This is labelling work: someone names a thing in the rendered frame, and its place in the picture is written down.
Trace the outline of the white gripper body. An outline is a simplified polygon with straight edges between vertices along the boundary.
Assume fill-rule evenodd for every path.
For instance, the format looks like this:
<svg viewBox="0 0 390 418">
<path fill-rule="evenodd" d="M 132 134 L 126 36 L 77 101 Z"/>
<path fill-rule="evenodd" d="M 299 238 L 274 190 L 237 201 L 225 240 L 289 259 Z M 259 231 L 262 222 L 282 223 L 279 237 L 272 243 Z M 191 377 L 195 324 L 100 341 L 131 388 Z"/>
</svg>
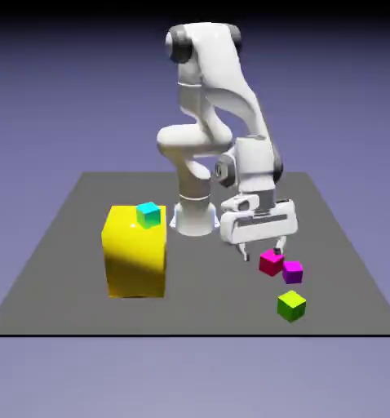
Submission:
<svg viewBox="0 0 390 418">
<path fill-rule="evenodd" d="M 220 236 L 224 242 L 240 244 L 279 238 L 298 230 L 295 203 L 280 201 L 267 212 L 227 211 L 220 219 Z"/>
</svg>

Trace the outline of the small cyan cube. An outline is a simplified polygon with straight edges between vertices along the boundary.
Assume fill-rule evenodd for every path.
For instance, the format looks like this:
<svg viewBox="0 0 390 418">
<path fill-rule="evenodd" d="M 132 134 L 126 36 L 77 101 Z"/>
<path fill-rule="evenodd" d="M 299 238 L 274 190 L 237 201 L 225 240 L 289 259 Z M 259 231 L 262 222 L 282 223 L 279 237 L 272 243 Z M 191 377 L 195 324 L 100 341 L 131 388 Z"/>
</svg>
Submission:
<svg viewBox="0 0 390 418">
<path fill-rule="evenodd" d="M 141 203 L 136 207 L 136 220 L 144 229 L 161 224 L 161 209 L 154 202 Z"/>
</svg>

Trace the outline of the small pink cube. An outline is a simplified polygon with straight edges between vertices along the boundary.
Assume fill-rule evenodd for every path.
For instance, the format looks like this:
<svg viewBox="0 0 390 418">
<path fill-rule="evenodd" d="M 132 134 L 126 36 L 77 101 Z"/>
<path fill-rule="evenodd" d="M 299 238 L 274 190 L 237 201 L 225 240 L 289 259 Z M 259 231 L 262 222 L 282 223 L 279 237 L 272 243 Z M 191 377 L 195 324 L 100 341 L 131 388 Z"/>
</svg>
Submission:
<svg viewBox="0 0 390 418">
<path fill-rule="evenodd" d="M 259 258 L 259 270 L 274 277 L 283 270 L 284 255 L 278 250 L 270 248 Z"/>
</svg>

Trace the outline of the small green cube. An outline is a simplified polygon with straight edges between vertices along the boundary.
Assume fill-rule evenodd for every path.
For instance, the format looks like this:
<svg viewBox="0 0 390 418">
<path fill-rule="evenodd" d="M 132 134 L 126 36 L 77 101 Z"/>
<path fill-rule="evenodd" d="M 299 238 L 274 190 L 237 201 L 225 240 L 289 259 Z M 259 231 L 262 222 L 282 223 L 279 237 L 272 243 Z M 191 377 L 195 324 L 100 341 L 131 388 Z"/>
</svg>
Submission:
<svg viewBox="0 0 390 418">
<path fill-rule="evenodd" d="M 277 298 L 277 313 L 288 322 L 304 316 L 306 299 L 296 291 L 290 290 Z"/>
</svg>

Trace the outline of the large yellow box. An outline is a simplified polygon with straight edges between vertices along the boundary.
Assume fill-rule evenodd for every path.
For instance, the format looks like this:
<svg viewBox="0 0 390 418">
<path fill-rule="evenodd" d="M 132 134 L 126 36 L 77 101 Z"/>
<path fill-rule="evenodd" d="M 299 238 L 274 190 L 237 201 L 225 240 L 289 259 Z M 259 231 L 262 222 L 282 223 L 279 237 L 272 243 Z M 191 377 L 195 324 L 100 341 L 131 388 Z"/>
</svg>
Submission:
<svg viewBox="0 0 390 418">
<path fill-rule="evenodd" d="M 112 206 L 101 231 L 111 298 L 162 298 L 165 295 L 166 208 L 159 206 L 161 224 L 144 229 L 136 220 L 137 206 Z"/>
</svg>

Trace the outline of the small purple cube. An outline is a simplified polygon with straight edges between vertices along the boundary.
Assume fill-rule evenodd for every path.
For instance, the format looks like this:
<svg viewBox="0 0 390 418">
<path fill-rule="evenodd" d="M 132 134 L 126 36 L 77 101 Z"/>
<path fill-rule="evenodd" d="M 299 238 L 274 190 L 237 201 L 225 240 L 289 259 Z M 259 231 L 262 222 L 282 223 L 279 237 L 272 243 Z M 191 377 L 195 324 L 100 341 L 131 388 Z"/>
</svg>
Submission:
<svg viewBox="0 0 390 418">
<path fill-rule="evenodd" d="M 283 262 L 282 277 L 286 284 L 298 284 L 303 281 L 304 268 L 297 260 Z"/>
</svg>

